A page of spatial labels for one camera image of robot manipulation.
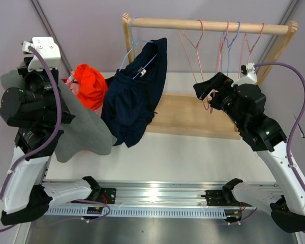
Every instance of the wire hanger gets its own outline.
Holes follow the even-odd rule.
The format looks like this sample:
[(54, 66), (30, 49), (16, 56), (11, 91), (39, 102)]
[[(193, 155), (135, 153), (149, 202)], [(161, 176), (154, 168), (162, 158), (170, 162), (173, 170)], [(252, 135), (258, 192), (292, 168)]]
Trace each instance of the wire hanger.
[[(232, 48), (232, 45), (234, 43), (234, 41), (236, 40), (238, 34), (239, 34), (239, 30), (240, 30), (240, 21), (238, 22), (238, 29), (237, 29), (237, 33), (235, 35), (235, 37), (232, 39), (232, 41), (229, 43), (228, 39), (226, 38), (227, 41), (227, 48), (228, 48), (228, 59), (227, 59), (227, 76), (229, 73), (229, 62), (230, 62), (230, 50)], [(223, 70), (223, 60), (221, 59), (221, 70)]]
[(260, 32), (260, 35), (258, 37), (258, 39), (256, 40), (256, 42), (253, 44), (252, 48), (250, 48), (250, 44), (249, 44), (249, 39), (248, 39), (248, 34), (245, 34), (244, 35), (244, 38), (243, 38), (243, 43), (242, 43), (242, 49), (240, 51), (240, 58), (239, 58), (239, 67), (238, 67), (238, 78), (240, 78), (240, 66), (241, 66), (241, 63), (242, 63), (242, 57), (243, 57), (243, 49), (244, 49), (244, 43), (246, 41), (247, 45), (248, 45), (248, 51), (249, 51), (249, 57), (248, 57), (248, 62), (250, 62), (250, 58), (251, 58), (251, 54), (256, 46), (256, 44), (258, 43), (258, 41), (260, 40), (261, 36), (262, 36), (262, 33), (263, 33), (263, 29), (264, 29), (264, 26), (265, 24), (263, 23), (262, 24), (262, 29), (261, 29), (261, 32)]
[[(133, 21), (135, 18), (138, 18), (138, 17), (137, 17), (137, 16), (134, 16), (134, 17), (131, 19), (130, 24), (129, 24), (129, 30), (130, 30), (131, 40), (132, 40), (132, 41), (131, 41), (131, 49), (129, 50), (129, 52), (128, 52), (128, 53), (126, 54), (126, 56), (124, 57), (124, 59), (123, 59), (123, 61), (122, 61), (122, 64), (121, 64), (121, 66), (120, 66), (119, 71), (122, 69), (122, 67), (123, 67), (123, 65), (124, 65), (124, 63), (125, 63), (125, 61), (126, 61), (126, 58), (129, 56), (130, 52), (133, 50), (133, 48), (134, 48), (135, 46), (138, 46), (140, 43), (143, 43), (143, 42), (146, 42), (146, 43), (155, 43), (155, 42), (153, 42), (153, 41), (140, 41), (140, 42), (138, 42), (138, 43), (135, 42), (134, 36), (133, 36), (133, 33), (132, 33), (132, 27), (131, 27), (132, 21)], [(144, 67), (140, 68), (139, 71), (138, 71), (138, 73), (133, 77), (133, 79), (135, 79), (139, 74), (141, 74), (141, 76), (143, 76), (143, 75), (145, 74), (145, 72), (143, 72), (143, 70), (145, 70), (145, 68), (153, 61), (153, 59), (154, 59), (156, 56), (157, 56), (157, 54), (156, 54), (154, 57), (152, 57), (152, 59), (151, 59)]]
[[(200, 68), (200, 73), (201, 73), (201, 78), (202, 78), (202, 82), (204, 82), (204, 78), (203, 78), (203, 72), (202, 72), (202, 66), (201, 66), (201, 61), (200, 61), (200, 55), (199, 55), (199, 44), (202, 40), (202, 37), (203, 37), (203, 34), (204, 34), (204, 25), (203, 25), (203, 22), (202, 20), (198, 19), (198, 21), (200, 21), (201, 23), (201, 26), (202, 26), (202, 33), (201, 33), (201, 36), (197, 42), (196, 45), (193, 44), (193, 42), (191, 41), (191, 39), (189, 38), (189, 36), (187, 35), (186, 32), (184, 32), (184, 30), (178, 30), (178, 34), (179, 34), (179, 37), (181, 39), (181, 43), (182, 43), (182, 46), (183, 46), (183, 49), (184, 49), (184, 52), (185, 52), (185, 55), (187, 56), (187, 59), (188, 59), (188, 62), (189, 62), (189, 65), (190, 65), (190, 68), (191, 68), (191, 71), (192, 71), (192, 75), (193, 75), (193, 78), (195, 80), (195, 83), (198, 83), (197, 81), (197, 77), (195, 76), (194, 74), (194, 71), (193, 71), (193, 68), (192, 68), (192, 64), (191, 64), (191, 61), (190, 61), (190, 58), (189, 58), (189, 55), (188, 55), (188, 52), (187, 52), (187, 49), (185, 48), (185, 45), (184, 45), (184, 41), (183, 41), (183, 38), (182, 38), (182, 35), (185, 36), (188, 41), (191, 43), (191, 45), (194, 47), (194, 49), (196, 50), (196, 53), (197, 53), (197, 57), (198, 57), (198, 63), (199, 63), (199, 68)], [(203, 107), (205, 110), (208, 110), (209, 109), (209, 104), (207, 103), (207, 107), (206, 107), (206, 104), (204, 101), (202, 101), (203, 103)]]
[(219, 49), (218, 49), (218, 57), (217, 57), (217, 64), (216, 64), (216, 73), (218, 73), (218, 72), (219, 72), (219, 69), (220, 69), (220, 64), (221, 64), (221, 60), (222, 60), (223, 48), (224, 48), (225, 40), (227, 39), (228, 30), (229, 30), (229, 21), (227, 21), (227, 29), (226, 29), (226, 34), (225, 34), (225, 36), (223, 35), (223, 37), (220, 37)]

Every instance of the wooden clothing rack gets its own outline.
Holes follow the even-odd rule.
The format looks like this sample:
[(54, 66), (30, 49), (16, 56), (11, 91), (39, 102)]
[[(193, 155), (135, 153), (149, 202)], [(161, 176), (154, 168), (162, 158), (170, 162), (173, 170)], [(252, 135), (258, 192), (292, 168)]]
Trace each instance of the wooden clothing rack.
[[(130, 51), (132, 45), (129, 28), (131, 19), (130, 14), (123, 14), (122, 24), (127, 52)], [(209, 32), (225, 32), (227, 24), (227, 22), (203, 21), (204, 30)], [(239, 32), (259, 34), (262, 26), (262, 24), (241, 23)], [(263, 35), (278, 35), (264, 62), (276, 62), (279, 59), (296, 33), (297, 26), (295, 21), (289, 21), (288, 25), (267, 24), (264, 26)], [(179, 19), (135, 18), (131, 27), (202, 30), (200, 21)], [(228, 31), (236, 33), (238, 31), (238, 23), (230, 23)], [(133, 49), (128, 56), (129, 62), (133, 62), (134, 58), (135, 51)], [(258, 85), (261, 85), (271, 69), (272, 66), (259, 69), (257, 73)], [(204, 109), (201, 101), (192, 95), (162, 95), (156, 112), (157, 114), (147, 127), (146, 131), (148, 132), (227, 139), (240, 138), (236, 126), (225, 113), (213, 110), (212, 114), (210, 114)]]

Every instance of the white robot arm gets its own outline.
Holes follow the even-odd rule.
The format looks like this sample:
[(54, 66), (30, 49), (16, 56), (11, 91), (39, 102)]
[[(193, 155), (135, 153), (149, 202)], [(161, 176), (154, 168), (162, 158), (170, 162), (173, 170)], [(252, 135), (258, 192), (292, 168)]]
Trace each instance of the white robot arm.
[(266, 96), (256, 85), (254, 64), (242, 66), (242, 73), (245, 76), (234, 82), (219, 72), (195, 84), (196, 95), (203, 100), (212, 89), (217, 91), (211, 94), (211, 107), (228, 114), (243, 140), (266, 163), (283, 195), (269, 194), (240, 179), (225, 184), (223, 195), (229, 201), (245, 202), (268, 213), (286, 232), (305, 231), (305, 176), (292, 154), (287, 155), (286, 136), (280, 125), (263, 113)]
[(99, 184), (86, 176), (59, 187), (35, 185), (63, 133), (59, 124), (70, 124), (72, 115), (58, 89), (60, 51), (51, 37), (34, 37), (23, 42), (26, 57), (18, 67), (24, 88), (8, 88), (0, 116), (9, 126), (18, 127), (11, 169), (0, 189), (0, 220), (3, 225), (31, 222), (49, 207), (78, 199), (95, 201)]

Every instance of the orange cloth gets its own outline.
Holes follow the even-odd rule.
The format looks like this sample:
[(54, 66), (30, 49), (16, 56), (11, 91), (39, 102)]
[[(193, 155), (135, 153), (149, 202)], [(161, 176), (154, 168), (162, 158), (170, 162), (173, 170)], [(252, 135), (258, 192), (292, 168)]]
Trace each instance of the orange cloth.
[(107, 93), (107, 84), (101, 73), (87, 64), (81, 64), (74, 77), (80, 86), (77, 97), (81, 103), (91, 110), (99, 108)]

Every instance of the white wall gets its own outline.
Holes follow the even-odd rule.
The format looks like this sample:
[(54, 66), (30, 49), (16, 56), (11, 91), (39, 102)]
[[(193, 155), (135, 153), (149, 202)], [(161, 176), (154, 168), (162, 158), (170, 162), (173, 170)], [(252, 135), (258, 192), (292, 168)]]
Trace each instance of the white wall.
[[(231, 21), (245, 23), (278, 24), (291, 0), (40, 0), (60, 44), (72, 66), (87, 63), (100, 72), (115, 72), (126, 54), (121, 26), (123, 12), (146, 18), (173, 18), (189, 20)], [(168, 72), (188, 72), (190, 67), (185, 57), (176, 30), (133, 28), (137, 41), (168, 39)], [(189, 32), (196, 39), (199, 32)], [(214, 72), (221, 33), (205, 33), (200, 44), (200, 56), (204, 72)], [(258, 35), (249, 35), (253, 43)], [(231, 51), (230, 72), (238, 72), (243, 34), (239, 35)], [(258, 61), (270, 36), (263, 36), (252, 55)], [(195, 52), (191, 49), (191, 58)], [(196, 60), (193, 62), (198, 71)], [(224, 54), (227, 69), (227, 55)]]

